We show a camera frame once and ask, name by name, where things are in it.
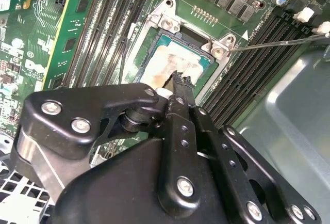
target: screw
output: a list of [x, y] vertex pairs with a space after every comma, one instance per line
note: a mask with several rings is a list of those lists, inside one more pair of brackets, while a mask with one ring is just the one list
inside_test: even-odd
[[145, 91], [145, 93], [148, 94], [149, 96], [152, 96], [152, 97], [153, 97], [153, 96], [155, 95], [154, 92], [152, 91], [152, 89], [145, 89], [144, 91]]
[[48, 115], [55, 116], [61, 112], [62, 108], [57, 103], [46, 102], [41, 105], [41, 110]]
[[84, 134], [90, 131], [91, 125], [89, 122], [83, 118], [77, 118], [72, 121], [71, 127], [75, 132]]
[[304, 210], [306, 212], [306, 214], [312, 218], [313, 220], [315, 220], [315, 215], [313, 214], [313, 212], [308, 208], [308, 207], [304, 207]]
[[301, 212], [300, 208], [298, 208], [296, 205], [292, 205], [291, 206], [291, 209], [294, 213], [294, 215], [300, 219], [300, 220], [303, 220], [304, 219], [304, 215], [303, 215], [303, 212]]
[[235, 131], [233, 129], [231, 129], [230, 127], [227, 128], [228, 133], [230, 133], [231, 135], [235, 135]]
[[179, 178], [177, 180], [177, 188], [179, 192], [184, 195], [185, 197], [191, 197], [194, 193], [194, 188], [189, 180], [185, 178]]
[[200, 113], [201, 113], [202, 115], [206, 115], [206, 114], [207, 114], [206, 111], [205, 111], [205, 109], [202, 109], [202, 108], [200, 108]]
[[224, 54], [224, 51], [220, 48], [216, 48], [212, 50], [211, 53], [216, 59], [221, 59]]
[[180, 97], [177, 97], [176, 100], [180, 103], [180, 104], [185, 104], [185, 101], [180, 98]]
[[164, 19], [163, 21], [161, 21], [161, 26], [163, 27], [163, 29], [171, 29], [173, 26], [173, 23], [167, 19]]
[[247, 209], [250, 213], [250, 215], [253, 217], [253, 219], [257, 220], [257, 221], [261, 221], [262, 220], [262, 213], [259, 209], [259, 207], [253, 203], [253, 202], [247, 202]]

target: white connector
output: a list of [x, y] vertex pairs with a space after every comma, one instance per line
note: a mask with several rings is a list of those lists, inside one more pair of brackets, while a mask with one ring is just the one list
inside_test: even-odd
[[293, 15], [293, 19], [296, 19], [302, 23], [307, 23], [309, 19], [313, 16], [314, 11], [309, 7], [305, 7], [302, 11]]
[[330, 22], [323, 22], [319, 27], [312, 29], [311, 31], [315, 34], [327, 34], [330, 32]]

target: motherboard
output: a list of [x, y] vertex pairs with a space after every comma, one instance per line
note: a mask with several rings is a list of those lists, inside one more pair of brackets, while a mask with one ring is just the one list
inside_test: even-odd
[[[156, 89], [175, 70], [216, 126], [234, 124], [305, 47], [231, 50], [326, 33], [329, 17], [330, 0], [0, 0], [0, 129], [14, 136], [34, 91]], [[111, 157], [142, 137], [102, 149]]]

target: silver metal bracket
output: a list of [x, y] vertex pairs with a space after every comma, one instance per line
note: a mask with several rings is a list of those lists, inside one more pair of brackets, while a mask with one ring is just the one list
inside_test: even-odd
[[[163, 0], [146, 18], [143, 27], [136, 38], [126, 65], [132, 65], [135, 57], [137, 56], [143, 41], [149, 32], [150, 28], [162, 28], [176, 34], [180, 31], [180, 27], [185, 28], [195, 32], [199, 36], [205, 38], [209, 42], [204, 44], [201, 49], [209, 54], [211, 54], [219, 64], [217, 71], [224, 69], [226, 63], [229, 61], [230, 50], [234, 48], [236, 43], [236, 37], [234, 34], [227, 34], [221, 39], [217, 40], [211, 37], [209, 34], [205, 33], [203, 30], [199, 29], [195, 25], [189, 23], [188, 21], [182, 19], [176, 15], [176, 0]], [[130, 67], [124, 69], [123, 78], [125, 78], [130, 71]]]

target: green circuit board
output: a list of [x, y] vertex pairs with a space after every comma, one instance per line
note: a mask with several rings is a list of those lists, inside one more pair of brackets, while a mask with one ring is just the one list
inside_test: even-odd
[[[115, 21], [114, 17], [118, 18], [122, 14], [119, 12], [116, 16], [116, 11], [120, 11], [116, 3], [120, 3], [120, 1], [124, 3], [126, 0], [116, 0], [112, 8], [108, 8], [109, 12], [105, 15], [107, 23], [104, 23], [104, 26], [98, 26], [97, 14], [101, 14], [106, 8], [109, 4], [108, 0], [67, 0], [65, 5], [63, 3], [59, 5], [56, 1], [30, 0], [30, 3], [27, 4], [27, 0], [20, 0], [21, 9], [17, 8], [9, 14], [2, 14], [8, 15], [8, 20], [6, 25], [0, 25], [0, 73], [2, 76], [0, 129], [10, 135], [15, 133], [23, 100], [33, 91], [62, 87], [65, 79], [64, 86], [69, 87], [116, 84], [118, 82], [120, 57], [123, 53], [123, 46], [119, 40], [123, 33], [120, 33], [121, 28], [119, 28], [117, 34], [110, 34], [109, 29], [115, 27], [110, 25]], [[162, 1], [145, 0], [143, 8], [135, 20], [135, 28], [129, 41], [128, 57], [137, 42], [136, 38], [146, 22], [146, 17]], [[236, 47], [240, 47], [245, 46], [255, 36], [275, 7], [270, 0], [231, 0], [228, 5], [224, 5], [223, 1], [176, 0], [176, 15], [214, 39], [220, 39], [227, 33], [232, 33], [236, 36]], [[325, 2], [308, 1], [321, 9], [329, 6], [329, 0], [325, 0]], [[23, 8], [24, 3], [28, 5], [26, 9]], [[237, 8], [232, 8], [237, 5], [252, 9], [253, 15], [248, 17], [244, 16], [242, 11], [237, 12]], [[86, 66], [84, 63], [87, 58], [84, 56], [87, 56], [88, 53], [87, 50], [84, 50], [86, 47], [79, 45], [82, 41], [92, 40], [90, 31], [95, 29], [99, 30], [103, 41], [96, 41], [99, 49], [94, 51], [91, 57], [93, 59]], [[159, 29], [151, 28], [139, 48], [137, 56], [131, 63], [125, 65], [126, 68], [130, 68], [125, 78], [126, 82], [136, 80], [136, 73], [147, 59], [147, 53], [158, 33]], [[107, 47], [107, 39], [104, 36], [109, 36], [109, 34], [113, 36], [113, 44], [106, 51], [104, 48]], [[101, 63], [98, 61], [98, 57], [103, 54], [106, 57]], [[236, 58], [237, 54], [232, 54], [230, 59], [235, 61]], [[73, 61], [76, 62], [72, 67], [74, 70], [69, 72]], [[95, 74], [94, 70], [97, 67], [100, 68]], [[204, 71], [195, 86], [195, 95], [198, 95], [203, 89], [217, 67], [218, 64], [215, 62]], [[108, 73], [109, 68], [114, 68], [110, 74]], [[14, 83], [15, 86], [11, 85], [6, 88], [5, 83], [8, 82]], [[216, 84], [217, 81], [212, 82], [205, 96], [212, 92], [212, 88]]]
[[92, 0], [83, 12], [76, 12], [79, 0], [67, 1], [63, 7], [57, 0], [30, 0], [22, 3], [26, 9], [8, 13], [6, 25], [0, 26], [0, 130], [10, 136], [24, 99], [43, 89], [51, 55], [63, 53], [67, 38], [62, 37], [79, 37]]

